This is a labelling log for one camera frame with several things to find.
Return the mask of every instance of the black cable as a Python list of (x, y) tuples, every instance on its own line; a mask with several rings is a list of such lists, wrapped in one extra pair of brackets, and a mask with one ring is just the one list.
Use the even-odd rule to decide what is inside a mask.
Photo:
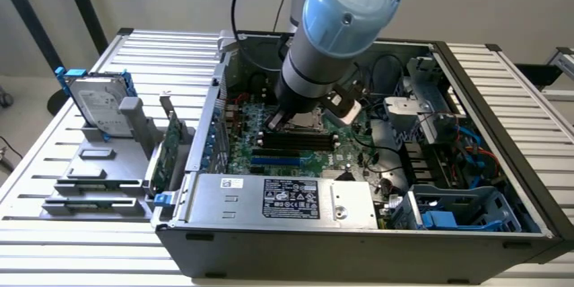
[(236, 0), (231, 1), (231, 29), (233, 30), (233, 37), (235, 37), (235, 41), (237, 43), (237, 47), (239, 47), (239, 52), (241, 53), (243, 58), (257, 68), (260, 68), (261, 70), (267, 71), (267, 72), (280, 72), (280, 69), (269, 69), (268, 67), (263, 67), (260, 66), (252, 59), (251, 56), (248, 55), (247, 51), (244, 50), (243, 46), (241, 46), (241, 42), (239, 41), (239, 35), (236, 32), (236, 25), (235, 25), (235, 6), (236, 6)]
[(277, 9), (277, 16), (275, 16), (275, 24), (272, 24), (272, 31), (275, 33), (275, 30), (277, 29), (277, 21), (279, 21), (279, 15), (280, 15), (280, 10), (283, 8), (283, 3), (285, 2), (285, 0), (280, 0), (280, 5), (279, 5), (279, 9)]
[(383, 149), (383, 150), (385, 150), (385, 151), (392, 151), (396, 155), (399, 155), (399, 156), (400, 156), (400, 154), (399, 154), (399, 152), (396, 151), (396, 149), (392, 149), (392, 148), (389, 148), (389, 147), (383, 147), (383, 146), (375, 146), (375, 145), (364, 144), (364, 143), (357, 139), (357, 137), (356, 137), (356, 135), (355, 135), (355, 133), (353, 133), (353, 132), (352, 132), (352, 138), (353, 138), (353, 140), (356, 141), (356, 143), (357, 143), (359, 145), (361, 145), (361, 146), (364, 146), (364, 147), (368, 147), (368, 148), (375, 148), (375, 149)]
[(369, 89), (369, 91), (375, 91), (375, 80), (373, 80), (373, 75), (375, 75), (375, 68), (376, 68), (376, 65), (379, 64), (380, 60), (381, 60), (383, 58), (387, 58), (387, 57), (392, 57), (392, 58), (398, 61), (399, 65), (400, 65), (400, 71), (402, 71), (403, 76), (404, 76), (404, 74), (406, 74), (404, 64), (403, 64), (403, 61), (399, 59), (399, 57), (398, 57), (396, 55), (394, 55), (392, 53), (384, 53), (384, 54), (381, 54), (381, 55), (375, 59), (375, 61), (372, 62), (373, 64), (371, 65), (371, 68), (369, 68), (369, 85), (368, 85), (368, 89)]
[(379, 120), (383, 120), (383, 116), (379, 114), (379, 108), (384, 105), (384, 102), (379, 102), (364, 107), (365, 109), (372, 110), (375, 112), (375, 115), (379, 117)]
[(264, 72), (256, 71), (256, 72), (251, 73), (249, 77), (247, 78), (247, 92), (248, 93), (255, 93), (255, 90), (252, 89), (251, 85), (252, 85), (252, 80), (257, 76), (261, 76), (267, 79), (267, 74)]
[(384, 174), (384, 173), (388, 173), (389, 171), (395, 171), (396, 169), (402, 169), (402, 168), (403, 168), (403, 166), (396, 166), (395, 168), (391, 168), (385, 171), (375, 171), (373, 169), (369, 168), (369, 165), (367, 165), (367, 169), (376, 174)]
[(24, 159), (21, 154), (14, 150), (14, 147), (12, 147), (12, 145), (8, 143), (8, 140), (2, 136), (0, 136), (0, 139), (6, 143), (9, 150), (14, 152), (14, 154), (20, 157), (20, 159)]

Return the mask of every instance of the wiring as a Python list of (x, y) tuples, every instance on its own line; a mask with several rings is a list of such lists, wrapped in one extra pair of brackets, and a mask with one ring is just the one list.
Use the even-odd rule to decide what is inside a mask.
[(402, 168), (403, 168), (403, 166), (396, 166), (396, 167), (394, 167), (394, 168), (391, 168), (391, 169), (388, 169), (388, 170), (385, 170), (385, 171), (376, 171), (376, 170), (373, 170), (372, 168), (369, 168), (369, 165), (368, 165), (368, 164), (367, 164), (365, 168), (367, 168), (369, 171), (372, 171), (373, 173), (376, 173), (376, 174), (384, 174), (384, 173), (388, 173), (389, 171), (395, 171), (396, 169), (402, 169)]
[(414, 125), (414, 127), (412, 127), (412, 131), (411, 131), (411, 134), (410, 134), (410, 136), (408, 137), (411, 137), (412, 138), (412, 136), (414, 136), (414, 133), (416, 132), (416, 129), (418, 129), (418, 127), (420, 126), (420, 124), (431, 117), (431, 116), (435, 116), (436, 114), (446, 114), (446, 115), (448, 115), (448, 116), (452, 116), (454, 118), (455, 118), (455, 122), (456, 122), (456, 129), (458, 129), (458, 131), (456, 131), (456, 140), (455, 140), (455, 142), (458, 142), (459, 140), (460, 140), (460, 133), (459, 133), (459, 131), (460, 131), (460, 128), (458, 127), (458, 125), (459, 125), (459, 120), (458, 120), (458, 116), (452, 113), (452, 112), (440, 112), (440, 111), (438, 111), (438, 112), (431, 112), (415, 125)]
[(241, 101), (247, 101), (249, 99), (249, 94), (247, 92), (239, 94), (235, 99), (235, 104), (239, 104)]
[(255, 67), (260, 68), (261, 70), (267, 72), (280, 72), (280, 69), (269, 69), (268, 67), (261, 66), (259, 63), (256, 63), (251, 56), (248, 55), (247, 51), (244, 50), (241, 46), (241, 42), (239, 41), (239, 34), (236, 31), (236, 24), (235, 24), (235, 7), (236, 7), (236, 0), (231, 1), (231, 29), (233, 30), (233, 37), (235, 42), (237, 43), (239, 52), (241, 53), (241, 57), (253, 65)]
[(369, 78), (368, 78), (368, 90), (369, 91), (375, 91), (373, 75), (375, 75), (376, 65), (379, 64), (380, 60), (383, 58), (387, 58), (387, 57), (392, 57), (398, 61), (399, 66), (400, 66), (400, 73), (403, 74), (403, 76), (406, 74), (404, 64), (403, 64), (403, 61), (399, 59), (399, 57), (396, 55), (391, 54), (391, 53), (384, 53), (383, 55), (380, 55), (375, 59), (375, 61), (372, 62), (371, 68), (369, 68)]
[(280, 0), (280, 5), (279, 5), (279, 9), (277, 9), (277, 15), (275, 16), (275, 24), (272, 24), (272, 31), (273, 31), (273, 33), (275, 33), (275, 30), (277, 30), (279, 15), (280, 15), (280, 10), (283, 9), (284, 2), (285, 2), (285, 0)]
[(371, 115), (369, 115), (369, 113), (371, 112), (375, 112), (375, 114), (376, 114), (376, 117), (379, 117), (379, 120), (384, 120), (384, 118), (383, 118), (383, 116), (380, 115), (380, 113), (379, 113), (379, 109), (376, 109), (376, 108), (380, 108), (381, 106), (384, 106), (384, 102), (377, 102), (377, 103), (372, 103), (372, 102), (369, 102), (368, 100), (365, 100), (367, 102), (368, 102), (368, 104), (363, 107), (363, 109), (367, 111), (367, 116), (368, 116), (368, 118), (369, 119), (375, 119)]
[[(466, 149), (466, 151), (468, 151), (468, 152), (472, 152), (472, 147), (464, 147), (464, 149)], [(496, 158), (496, 156), (490, 152), (490, 151), (486, 151), (482, 147), (478, 147), (478, 153), (480, 154), (480, 155), (487, 155), (490, 158), (492, 158), (494, 159), (494, 173), (498, 175), (499, 174), (499, 165), (500, 165), (500, 163), (499, 163), (499, 159)]]
[(467, 136), (472, 137), (474, 141), (476, 142), (476, 145), (480, 145), (480, 137), (467, 128), (462, 126), (456, 126), (458, 136), (460, 136), (460, 132), (466, 134)]
[(20, 157), (20, 159), (24, 159), (22, 155), (14, 150), (14, 147), (12, 147), (8, 140), (2, 136), (0, 136), (0, 139), (5, 142), (9, 150)]
[(369, 145), (369, 144), (363, 143), (363, 142), (357, 139), (357, 137), (356, 137), (356, 135), (355, 135), (355, 133), (353, 133), (353, 132), (352, 132), (352, 138), (353, 138), (353, 140), (356, 141), (356, 143), (357, 143), (359, 145), (361, 145), (361, 146), (364, 146), (364, 147), (368, 147), (368, 148), (375, 148), (375, 149), (383, 149), (383, 150), (385, 150), (385, 151), (392, 151), (396, 155), (399, 155), (399, 156), (400, 156), (400, 154), (399, 154), (399, 152), (396, 151), (396, 149), (392, 149), (392, 148), (389, 148), (389, 147), (383, 147), (383, 146), (375, 146), (375, 145)]

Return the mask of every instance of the black ram slot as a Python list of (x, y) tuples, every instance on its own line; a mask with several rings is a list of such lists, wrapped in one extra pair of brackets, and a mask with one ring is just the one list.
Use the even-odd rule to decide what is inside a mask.
[(331, 141), (331, 134), (277, 134), (265, 132), (263, 137), (269, 140), (327, 140)]
[(253, 149), (251, 150), (252, 156), (271, 156), (271, 157), (299, 157), (297, 151), (288, 151), (285, 149)]
[(332, 151), (331, 134), (277, 134), (264, 133), (264, 149), (285, 149), (292, 151)]

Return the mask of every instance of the metal workbench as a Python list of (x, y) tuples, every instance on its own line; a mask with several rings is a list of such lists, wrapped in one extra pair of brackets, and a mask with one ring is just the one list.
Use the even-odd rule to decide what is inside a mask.
[[(550, 57), (548, 64), (562, 70), (564, 76), (574, 81), (574, 48), (558, 47)], [(574, 90), (543, 89), (542, 94), (551, 102), (572, 102)]]
[[(187, 125), (196, 125), (219, 62), (217, 37), (133, 30), (117, 35), (97, 61), (93, 71), (127, 69), (132, 73), (144, 112), (157, 126), (167, 125), (155, 99), (161, 91), (171, 91), (176, 113)], [(571, 126), (500, 52), (483, 45), (450, 44), (450, 48), (574, 222)], [(0, 286), (275, 284), (191, 281), (179, 273), (149, 223), (33, 220), (81, 143), (81, 126), (82, 118), (68, 101), (0, 188)], [(544, 265), (518, 265), (483, 286), (574, 286), (574, 253)]]

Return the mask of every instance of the white wall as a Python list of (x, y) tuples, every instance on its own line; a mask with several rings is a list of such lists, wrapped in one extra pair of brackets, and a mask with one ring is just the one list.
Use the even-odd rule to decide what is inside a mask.
[[(68, 67), (89, 67), (97, 54), (73, 0), (30, 0)], [(217, 32), (228, 28), (231, 0), (92, 0), (108, 39), (120, 27)], [(240, 29), (271, 30), (279, 0), (239, 0)], [(555, 46), (574, 45), (572, 0), (403, 0), (381, 35), (496, 43), (514, 61), (540, 63)], [(0, 0), (4, 75), (46, 75), (9, 0)], [(288, 10), (279, 27), (288, 28)]]

